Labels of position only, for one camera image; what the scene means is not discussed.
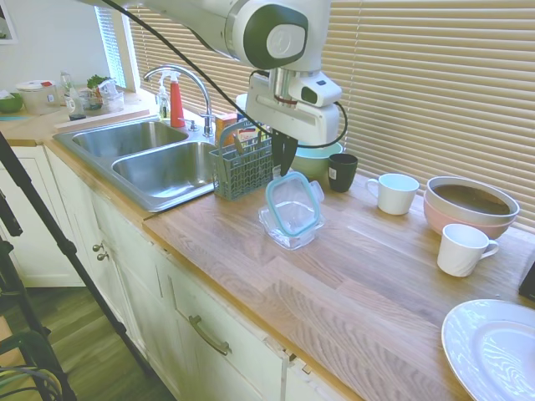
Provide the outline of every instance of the white cabinet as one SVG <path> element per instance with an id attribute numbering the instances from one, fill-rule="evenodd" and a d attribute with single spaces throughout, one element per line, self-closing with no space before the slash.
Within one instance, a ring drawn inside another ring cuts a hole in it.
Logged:
<path id="1" fill-rule="evenodd" d="M 284 401 L 347 401 L 314 372 L 305 373 L 305 364 L 295 359 L 286 372 Z"/>
<path id="2" fill-rule="evenodd" d="M 104 247 L 120 275 L 117 287 L 125 289 L 130 319 L 130 337 L 147 357 L 175 398 L 188 400 L 186 358 L 180 334 L 166 313 L 157 263 L 162 257 L 137 227 L 115 207 L 92 193 L 96 220 L 104 238 Z"/>
<path id="3" fill-rule="evenodd" d="M 169 256 L 55 155 L 50 162 L 79 256 L 180 401 L 343 401 Z M 97 261 L 103 243 L 109 259 Z"/>
<path id="4" fill-rule="evenodd" d="M 280 400 L 282 349 L 176 261 L 162 259 L 159 269 L 191 367 L 191 399 Z"/>
<path id="5" fill-rule="evenodd" d="M 104 255 L 107 252 L 107 244 L 94 212 L 91 200 L 94 192 L 52 152 L 48 152 L 48 159 L 58 183 L 70 225 L 73 227 L 74 235 L 71 240 L 77 247 L 77 256 L 115 316 L 126 324 L 127 301 L 117 268 L 110 258 L 105 257 L 102 261 L 97 258 L 99 254 Z M 93 246 L 100 244 L 103 244 L 104 249 L 94 252 Z"/>
<path id="6" fill-rule="evenodd" d="M 186 344 L 191 392 L 188 399 L 203 401 L 262 401 L 262 395 L 222 355 L 212 349 L 182 316 L 175 317 Z"/>
<path id="7" fill-rule="evenodd" d="M 186 396 L 189 373 L 180 334 L 175 323 L 165 314 L 163 299 L 147 291 L 128 270 L 122 270 L 121 276 L 147 360 L 176 399 L 192 399 Z"/>
<path id="8" fill-rule="evenodd" d="M 43 146 L 13 148 L 33 186 L 67 238 L 72 239 L 67 213 L 54 181 Z M 0 224 L 2 237 L 11 242 L 11 258 L 26 287 L 76 287 L 82 281 L 67 257 L 58 249 L 56 241 L 40 217 L 15 185 L 3 165 L 0 165 L 0 189 L 6 196 L 23 234 L 11 237 Z"/>

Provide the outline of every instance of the green bowl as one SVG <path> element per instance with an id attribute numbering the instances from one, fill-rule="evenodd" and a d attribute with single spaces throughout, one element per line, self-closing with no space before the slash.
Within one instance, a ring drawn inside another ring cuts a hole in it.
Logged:
<path id="1" fill-rule="evenodd" d="M 339 142 L 327 148 L 298 148 L 293 159 L 292 168 L 305 174 L 309 179 L 317 180 L 327 174 L 329 156 L 343 152 L 344 147 Z"/>
<path id="2" fill-rule="evenodd" d="M 23 97 L 17 92 L 11 94 L 14 98 L 0 99 L 0 113 L 17 113 L 23 107 Z"/>

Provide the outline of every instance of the white wall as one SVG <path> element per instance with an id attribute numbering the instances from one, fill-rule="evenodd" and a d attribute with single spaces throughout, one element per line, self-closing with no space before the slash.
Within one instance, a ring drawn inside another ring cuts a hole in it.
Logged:
<path id="1" fill-rule="evenodd" d="M 108 75 L 94 8 L 75 0 L 4 0 L 18 43 L 0 45 L 0 89 L 31 79 L 59 80 L 67 70 L 76 84 Z"/>

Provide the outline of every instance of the tripod leg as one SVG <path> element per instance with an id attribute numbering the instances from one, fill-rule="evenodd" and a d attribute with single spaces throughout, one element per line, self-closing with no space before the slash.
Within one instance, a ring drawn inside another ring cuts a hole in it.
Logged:
<path id="1" fill-rule="evenodd" d="M 84 266 L 76 256 L 76 246 L 73 242 L 69 241 L 65 237 L 61 231 L 61 228 L 59 228 L 58 223 L 50 214 L 50 211 L 41 199 L 41 196 L 39 196 L 39 193 L 33 187 L 32 180 L 30 179 L 23 165 L 21 165 L 20 161 L 18 161 L 17 156 L 2 135 L 2 132 L 0 132 L 0 161 L 13 179 L 13 182 L 24 192 L 28 198 L 28 201 L 32 204 L 44 225 L 46 225 L 48 231 L 58 244 L 59 250 L 69 259 L 74 267 L 74 270 L 78 273 L 85 286 L 89 289 L 89 292 L 91 292 L 93 298 L 99 304 L 100 309 L 102 309 L 102 312 L 108 318 L 114 330 L 121 337 L 126 347 L 130 350 L 136 362 L 146 374 L 153 374 L 153 370 L 150 365 L 147 363 L 145 358 L 143 358 L 130 337 L 128 337 L 128 334 L 126 334 L 125 325 L 117 320 L 117 317 L 115 317 L 113 312 L 111 312 L 110 307 L 102 298 L 99 289 L 97 286 L 95 286 L 88 272 L 84 269 Z"/>
<path id="2" fill-rule="evenodd" d="M 26 287 L 23 285 L 23 282 L 21 282 L 20 277 L 17 274 L 17 270 L 13 265 L 13 261 L 9 257 L 9 252 L 12 250 L 13 246 L 7 241 L 2 241 L 0 238 L 0 275 L 2 276 L 3 285 L 9 292 L 17 294 L 13 295 L 13 297 L 18 299 L 18 305 L 21 309 L 21 312 L 24 315 L 30 330 L 32 330 L 32 334 L 25 334 L 25 336 L 32 338 L 33 343 L 39 345 L 39 347 L 33 347 L 32 353 L 29 353 L 26 348 L 21 348 L 24 360 L 27 363 L 31 363 L 30 361 L 35 360 L 36 355 L 41 356 L 41 358 L 46 358 L 46 363 L 52 366 L 53 370 L 58 373 L 58 379 L 60 380 L 63 388 L 65 401 L 76 401 L 76 395 L 67 381 L 67 374 L 61 368 L 59 360 L 56 358 L 56 354 L 48 342 L 48 334 L 35 314 L 35 311 L 32 308 L 32 303 L 26 291 Z M 8 343 L 7 340 L 3 341 L 2 346 L 6 347 L 6 343 Z M 43 391 L 43 384 L 40 383 L 39 380 L 36 380 L 36 384 L 43 400 L 49 401 L 50 397 Z"/>

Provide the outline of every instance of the picture frame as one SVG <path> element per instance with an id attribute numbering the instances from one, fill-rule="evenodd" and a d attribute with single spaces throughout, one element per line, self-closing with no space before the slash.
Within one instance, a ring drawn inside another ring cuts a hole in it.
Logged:
<path id="1" fill-rule="evenodd" d="M 0 45 L 17 43 L 15 27 L 9 17 L 8 8 L 4 0 L 0 0 Z"/>

